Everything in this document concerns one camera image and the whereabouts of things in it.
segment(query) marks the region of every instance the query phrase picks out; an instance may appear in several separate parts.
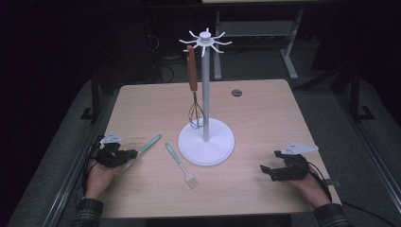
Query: whisk wires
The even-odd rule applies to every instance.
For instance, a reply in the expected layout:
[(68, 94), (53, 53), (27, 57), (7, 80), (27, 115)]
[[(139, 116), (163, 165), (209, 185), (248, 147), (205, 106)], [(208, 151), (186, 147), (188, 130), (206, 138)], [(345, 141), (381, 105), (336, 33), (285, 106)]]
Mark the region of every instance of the whisk wires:
[(193, 92), (194, 103), (189, 109), (189, 123), (191, 124), (192, 129), (197, 130), (207, 124), (207, 119), (204, 117), (203, 110), (198, 104), (197, 93)]

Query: hand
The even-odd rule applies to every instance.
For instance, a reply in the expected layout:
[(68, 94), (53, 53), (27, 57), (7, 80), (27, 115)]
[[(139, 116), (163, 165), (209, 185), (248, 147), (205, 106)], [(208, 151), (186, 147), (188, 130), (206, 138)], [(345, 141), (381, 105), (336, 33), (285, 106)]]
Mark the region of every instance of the hand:
[[(309, 166), (310, 171), (318, 174), (315, 169)], [(331, 203), (321, 188), (321, 185), (312, 177), (310, 173), (302, 180), (287, 181), (287, 183), (295, 186), (301, 195), (310, 202), (314, 209)]]
[(89, 164), (88, 181), (86, 183), (85, 199), (101, 201), (102, 193), (109, 187), (115, 173), (122, 169), (122, 166), (108, 168), (93, 161)]

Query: wooden handle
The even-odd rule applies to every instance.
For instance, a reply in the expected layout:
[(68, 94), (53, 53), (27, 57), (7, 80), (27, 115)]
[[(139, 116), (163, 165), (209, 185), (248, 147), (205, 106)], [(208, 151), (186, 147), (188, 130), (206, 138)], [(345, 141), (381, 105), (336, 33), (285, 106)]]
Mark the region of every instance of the wooden handle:
[(189, 88), (191, 91), (196, 92), (198, 91), (198, 76), (195, 51), (192, 45), (188, 45), (186, 49), (188, 50), (186, 59), (188, 64)]

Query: teal handle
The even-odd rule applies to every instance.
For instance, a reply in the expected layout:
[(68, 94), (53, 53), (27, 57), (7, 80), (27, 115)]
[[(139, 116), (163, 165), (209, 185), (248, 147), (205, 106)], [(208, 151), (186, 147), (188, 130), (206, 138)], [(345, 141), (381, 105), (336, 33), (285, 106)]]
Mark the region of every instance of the teal handle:
[(174, 149), (170, 146), (170, 144), (165, 143), (165, 146), (166, 146), (168, 152), (171, 154), (171, 156), (173, 156), (173, 158), (175, 159), (175, 161), (176, 161), (178, 164), (180, 164), (181, 161), (180, 161), (180, 159), (178, 158), (178, 156), (177, 156), (176, 152), (174, 151)]
[(152, 145), (154, 145), (160, 138), (162, 138), (162, 134), (158, 134), (156, 137), (151, 139), (143, 148), (141, 148), (138, 152), (142, 153), (143, 151), (147, 150), (150, 148)]

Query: cable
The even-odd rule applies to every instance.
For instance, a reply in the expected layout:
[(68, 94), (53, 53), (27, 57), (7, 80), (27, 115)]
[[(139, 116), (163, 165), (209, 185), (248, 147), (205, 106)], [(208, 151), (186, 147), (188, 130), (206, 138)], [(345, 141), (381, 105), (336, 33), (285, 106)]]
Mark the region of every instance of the cable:
[(314, 166), (316, 168), (316, 170), (318, 170), (318, 172), (321, 174), (322, 178), (320, 178), (316, 173), (312, 172), (310, 169), (307, 169), (304, 166), (300, 165), (299, 163), (297, 163), (297, 162), (292, 162), (292, 163), (296, 166), (299, 166), (300, 168), (303, 168), (308, 173), (310, 173), (310, 175), (316, 180), (316, 182), (318, 182), (321, 185), (321, 188), (322, 188), (323, 192), (326, 194), (327, 198), (330, 201), (333, 201), (330, 190), (328, 189), (328, 184), (327, 184), (326, 180), (324, 179), (324, 176), (322, 175), (321, 171), (315, 165), (307, 162), (308, 164)]
[(161, 64), (160, 66), (161, 66), (161, 67), (164, 67), (164, 68), (166, 68), (166, 69), (168, 69), (168, 70), (171, 72), (171, 78), (170, 78), (168, 81), (166, 81), (166, 82), (165, 82), (165, 80), (163, 79), (162, 72), (159, 72), (159, 73), (160, 73), (160, 81), (161, 81), (162, 83), (169, 83), (169, 82), (171, 82), (171, 81), (174, 79), (174, 76), (175, 76), (174, 70), (173, 70), (172, 68), (170, 68), (170, 67), (164, 65), (164, 64)]
[(347, 206), (350, 206), (350, 207), (352, 207), (352, 208), (355, 208), (355, 209), (357, 209), (357, 210), (359, 210), (359, 211), (365, 212), (365, 213), (367, 213), (367, 214), (369, 214), (369, 215), (372, 215), (372, 216), (374, 216), (374, 217), (376, 217), (376, 218), (378, 218), (378, 219), (380, 219), (380, 220), (386, 222), (388, 225), (390, 225), (390, 226), (392, 226), (392, 227), (396, 227), (396, 226), (395, 226), (393, 223), (391, 223), (389, 220), (387, 220), (387, 219), (385, 219), (385, 218), (383, 218), (383, 217), (381, 217), (381, 216), (379, 216), (379, 215), (377, 215), (377, 214), (375, 214), (375, 213), (372, 213), (372, 212), (370, 212), (370, 211), (368, 211), (368, 210), (365, 210), (365, 209), (363, 209), (363, 208), (360, 208), (360, 207), (358, 207), (358, 206), (355, 206), (355, 205), (353, 205), (353, 204), (351, 204), (351, 203), (349, 203), (349, 202), (347, 202), (347, 201), (341, 201), (341, 203), (343, 203), (343, 204), (345, 204), (345, 205), (347, 205)]
[(78, 191), (80, 188), (82, 188), (82, 197), (85, 195), (86, 193), (86, 183), (88, 181), (88, 176), (89, 176), (89, 172), (91, 171), (91, 169), (97, 164), (97, 162), (91, 166), (89, 168), (89, 162), (91, 159), (93, 159), (92, 155), (95, 153), (95, 151), (97, 151), (97, 149), (100, 147), (100, 140), (104, 138), (104, 136), (99, 135), (97, 137), (97, 139), (95, 140), (95, 142), (89, 147), (87, 153), (86, 153), (86, 157), (85, 157), (85, 161), (84, 164), (82, 166), (81, 172), (82, 172), (82, 176), (81, 176), (81, 184), (77, 189), (76, 192), (76, 196), (75, 196), (75, 204), (76, 206), (78, 206), (77, 203), (77, 196), (78, 196)]
[(160, 45), (160, 41), (159, 41), (159, 38), (157, 38), (156, 36), (154, 36), (154, 35), (148, 35), (148, 38), (153, 38), (154, 40), (156, 40), (156, 46), (153, 48), (153, 49), (149, 49), (149, 51), (150, 52), (152, 52), (153, 54), (156, 54), (156, 50), (159, 48), (159, 45)]
[(88, 174), (91, 172), (92, 168), (94, 168), (97, 164), (98, 162), (96, 162), (93, 166), (91, 166), (91, 168), (88, 170)]

